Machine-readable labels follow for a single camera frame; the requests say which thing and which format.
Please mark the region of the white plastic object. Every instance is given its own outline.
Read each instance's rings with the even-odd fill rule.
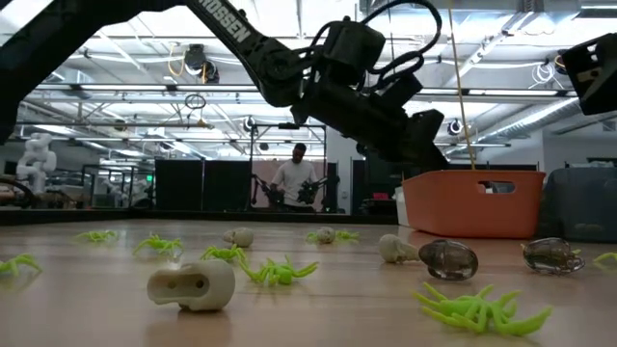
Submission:
[[[30,189],[34,194],[44,193],[47,173],[56,170],[56,153],[49,150],[52,137],[49,134],[34,133],[26,141],[23,156],[17,162],[16,174],[19,179],[33,178]]]
[[[330,244],[336,240],[336,231],[331,227],[321,227],[317,230],[317,242]]]
[[[403,187],[394,189],[394,198],[396,199],[396,215],[398,217],[398,224],[403,227],[408,227],[409,220],[407,219],[407,207],[405,205]]]
[[[157,305],[178,303],[193,311],[225,307],[235,290],[235,275],[226,261],[187,263],[179,269],[161,269],[148,280],[148,297]]]
[[[223,234],[223,240],[230,242],[240,248],[247,248],[253,244],[253,231],[247,227],[239,227],[227,230]]]
[[[419,260],[416,247],[403,242],[393,234],[386,234],[379,239],[379,254],[388,263]]]

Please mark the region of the cable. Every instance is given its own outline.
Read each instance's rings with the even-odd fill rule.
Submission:
[[[410,52],[404,53],[401,56],[396,57],[395,59],[393,59],[385,67],[369,69],[368,70],[369,73],[379,75],[379,77],[377,78],[377,83],[370,88],[373,91],[380,90],[380,89],[388,86],[392,82],[400,79],[401,76],[404,75],[404,74],[414,73],[414,72],[418,71],[419,69],[421,69],[422,66],[424,65],[423,54],[428,52],[431,48],[433,48],[433,46],[435,46],[435,44],[437,44],[437,41],[439,40],[440,36],[442,35],[442,25],[443,25],[442,17],[440,16],[440,13],[437,10],[437,8],[435,6],[433,6],[433,4],[431,4],[430,2],[425,1],[425,0],[394,0],[394,1],[392,1],[392,2],[390,2],[388,4],[386,4],[386,5],[382,6],[381,8],[377,9],[375,12],[371,13],[370,15],[368,15],[365,19],[363,19],[361,21],[361,23],[367,25],[377,15],[381,14],[382,12],[384,12],[386,10],[389,10],[390,8],[393,8],[393,7],[401,5],[401,4],[416,4],[416,5],[420,5],[422,7],[425,7],[426,9],[428,9],[428,11],[433,16],[433,19],[435,19],[435,24],[436,24],[436,27],[437,27],[436,30],[435,30],[435,35],[433,36],[433,38],[426,45],[424,45],[424,47],[418,49],[417,51],[410,51]],[[397,67],[399,67],[399,66],[401,66],[401,65],[403,65],[403,64],[405,64],[407,62],[410,62],[411,60],[417,60],[417,61],[412,66],[407,67],[405,69],[402,69],[400,71],[394,72],[391,75],[389,75],[388,77],[386,77],[386,75],[389,72],[391,72],[395,68],[397,68]]]
[[[447,13],[450,20],[450,35],[452,36],[452,51],[454,53],[454,70],[456,71],[456,85],[459,92],[459,104],[461,105],[461,119],[463,121],[463,129],[465,130],[465,142],[467,143],[467,151],[469,152],[469,160],[471,161],[471,169],[475,170],[475,160],[473,159],[473,150],[471,149],[471,141],[469,140],[469,130],[467,128],[467,119],[465,117],[465,104],[463,102],[463,89],[461,88],[461,72],[459,69],[459,58],[456,52],[456,40],[454,39],[454,20],[452,19],[452,8],[454,7],[453,0],[450,1],[450,7]]]
[[[174,46],[172,45],[170,48],[170,58],[172,58],[172,56],[174,55]],[[167,69],[170,71],[170,73],[176,77],[179,77],[182,72],[184,72],[184,59],[186,58],[186,49],[184,50],[184,53],[182,53],[182,60],[180,61],[180,72],[175,72],[174,68],[172,67],[172,60],[170,59],[167,62]]]

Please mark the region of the white shirt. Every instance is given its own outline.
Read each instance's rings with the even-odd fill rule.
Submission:
[[[302,161],[295,164],[291,160],[282,164],[272,179],[272,183],[283,186],[285,189],[284,203],[290,206],[308,206],[304,202],[298,202],[298,192],[302,188],[302,183],[317,181],[315,168],[311,163]]]

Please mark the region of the gray container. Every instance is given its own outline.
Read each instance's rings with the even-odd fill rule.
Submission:
[[[552,172],[544,189],[536,236],[617,242],[617,168]]]

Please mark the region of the black partition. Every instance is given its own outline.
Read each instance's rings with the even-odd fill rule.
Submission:
[[[156,160],[154,169],[156,209],[201,211],[201,160]]]
[[[250,162],[206,161],[203,172],[203,211],[238,212],[247,208],[251,193]]]

